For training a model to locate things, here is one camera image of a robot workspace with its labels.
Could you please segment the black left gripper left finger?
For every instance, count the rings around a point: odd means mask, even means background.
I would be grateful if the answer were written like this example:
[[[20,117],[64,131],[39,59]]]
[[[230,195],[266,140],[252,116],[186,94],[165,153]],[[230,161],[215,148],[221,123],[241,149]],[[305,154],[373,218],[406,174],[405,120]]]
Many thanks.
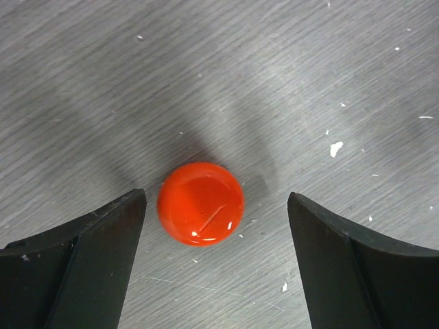
[[[147,200],[134,189],[1,249],[2,328],[117,328]]]

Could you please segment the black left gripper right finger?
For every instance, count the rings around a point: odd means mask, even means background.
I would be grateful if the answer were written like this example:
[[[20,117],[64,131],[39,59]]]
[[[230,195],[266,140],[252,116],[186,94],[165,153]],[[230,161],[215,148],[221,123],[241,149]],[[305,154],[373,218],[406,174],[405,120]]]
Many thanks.
[[[438,327],[438,251],[298,193],[287,211],[312,328]]]

